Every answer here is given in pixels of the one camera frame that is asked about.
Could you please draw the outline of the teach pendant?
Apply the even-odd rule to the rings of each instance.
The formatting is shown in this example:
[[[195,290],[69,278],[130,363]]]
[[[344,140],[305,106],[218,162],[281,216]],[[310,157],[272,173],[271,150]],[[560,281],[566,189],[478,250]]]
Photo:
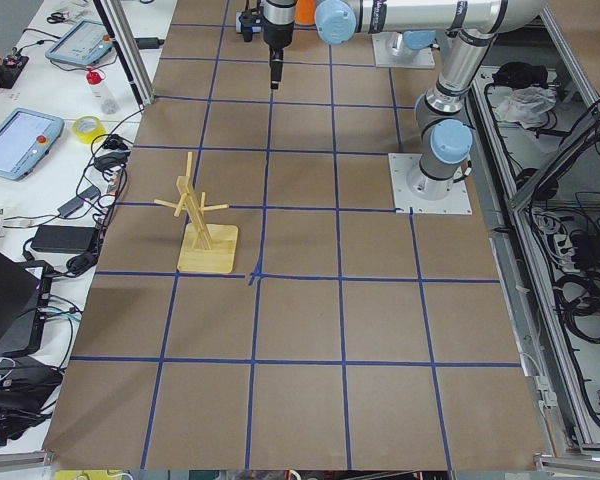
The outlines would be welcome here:
[[[112,48],[113,42],[102,23],[81,20],[45,52],[45,57],[62,64],[87,67],[98,63]]]
[[[28,175],[60,138],[64,120],[16,108],[0,125],[0,177],[20,180]]]

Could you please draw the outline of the black scissors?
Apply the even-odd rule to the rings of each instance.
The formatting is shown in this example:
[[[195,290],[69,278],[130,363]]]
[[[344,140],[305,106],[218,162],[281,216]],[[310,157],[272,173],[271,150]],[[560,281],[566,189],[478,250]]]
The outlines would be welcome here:
[[[62,24],[67,22],[67,17],[64,13],[56,11],[49,14],[46,21],[49,24]]]

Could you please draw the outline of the black laptop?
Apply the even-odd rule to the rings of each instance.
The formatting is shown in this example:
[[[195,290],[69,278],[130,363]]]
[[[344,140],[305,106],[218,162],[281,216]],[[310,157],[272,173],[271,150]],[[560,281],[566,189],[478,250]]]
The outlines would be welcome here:
[[[40,348],[51,270],[45,261],[15,262],[0,252],[0,357],[19,358]]]

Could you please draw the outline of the lower teach pendant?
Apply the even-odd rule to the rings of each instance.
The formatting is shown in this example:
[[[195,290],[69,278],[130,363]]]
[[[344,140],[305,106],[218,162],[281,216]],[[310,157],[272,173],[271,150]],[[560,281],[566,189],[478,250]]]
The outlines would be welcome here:
[[[60,138],[64,120],[16,108],[0,125],[0,177],[20,180],[28,175]]]

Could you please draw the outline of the aluminium frame post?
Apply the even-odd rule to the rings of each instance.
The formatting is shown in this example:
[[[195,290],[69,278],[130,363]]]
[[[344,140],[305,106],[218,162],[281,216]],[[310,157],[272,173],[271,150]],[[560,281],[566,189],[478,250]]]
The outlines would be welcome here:
[[[119,0],[94,0],[93,4],[113,42],[136,103],[140,108],[150,105],[154,100],[152,82],[122,3]]]

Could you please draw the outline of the red cap squeeze bottle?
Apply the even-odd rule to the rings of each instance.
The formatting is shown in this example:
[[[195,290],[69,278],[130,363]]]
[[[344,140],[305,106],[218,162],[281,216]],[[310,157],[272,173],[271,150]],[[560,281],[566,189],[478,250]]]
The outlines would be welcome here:
[[[105,82],[103,74],[93,67],[87,68],[86,81],[96,98],[101,111],[104,114],[111,115],[117,113],[119,105]]]

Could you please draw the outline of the orange bucket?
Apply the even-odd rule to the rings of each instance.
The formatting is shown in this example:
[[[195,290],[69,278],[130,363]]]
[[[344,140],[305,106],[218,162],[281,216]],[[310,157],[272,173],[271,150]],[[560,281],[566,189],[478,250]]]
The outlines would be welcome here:
[[[296,4],[295,23],[301,26],[311,26],[315,23],[315,1],[298,0]]]

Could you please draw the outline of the wooden cup tree stand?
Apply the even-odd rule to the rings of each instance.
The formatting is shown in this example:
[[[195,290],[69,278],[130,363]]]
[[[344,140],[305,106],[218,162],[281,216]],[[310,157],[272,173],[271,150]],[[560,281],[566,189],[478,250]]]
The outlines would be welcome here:
[[[176,202],[155,199],[157,205],[183,211],[189,219],[181,243],[177,269],[183,273],[230,274],[233,271],[239,228],[229,224],[212,224],[207,212],[225,210],[228,204],[207,205],[206,193],[198,195],[192,181],[193,153],[187,153],[185,174],[176,179],[179,199]]]

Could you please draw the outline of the yellow tape roll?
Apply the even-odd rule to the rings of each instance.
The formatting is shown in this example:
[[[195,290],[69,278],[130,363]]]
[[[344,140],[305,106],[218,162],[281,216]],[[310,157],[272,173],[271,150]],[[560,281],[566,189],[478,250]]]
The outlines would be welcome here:
[[[98,117],[91,115],[76,119],[71,130],[83,144],[101,142],[107,134],[102,121]]]

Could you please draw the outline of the white crumpled cloth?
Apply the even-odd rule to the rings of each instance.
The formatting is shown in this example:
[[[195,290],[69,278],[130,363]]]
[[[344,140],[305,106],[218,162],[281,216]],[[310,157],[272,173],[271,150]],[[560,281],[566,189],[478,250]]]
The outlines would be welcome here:
[[[554,90],[538,86],[516,89],[494,109],[498,121],[518,123],[529,129],[540,127],[557,102]]]

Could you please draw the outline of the upper teach pendant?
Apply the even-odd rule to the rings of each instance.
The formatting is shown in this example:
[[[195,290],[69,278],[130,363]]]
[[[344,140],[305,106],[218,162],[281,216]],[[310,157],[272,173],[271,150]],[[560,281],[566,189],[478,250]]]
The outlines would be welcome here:
[[[102,23],[81,20],[45,52],[45,57],[62,64],[87,67],[98,63],[112,48],[113,42]]]

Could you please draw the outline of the black power adapter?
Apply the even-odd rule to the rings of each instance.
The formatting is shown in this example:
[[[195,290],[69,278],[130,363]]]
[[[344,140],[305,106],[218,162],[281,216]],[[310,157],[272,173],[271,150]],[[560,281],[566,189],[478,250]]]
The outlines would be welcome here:
[[[80,254],[89,251],[97,236],[94,227],[42,225],[31,242],[36,252]]]

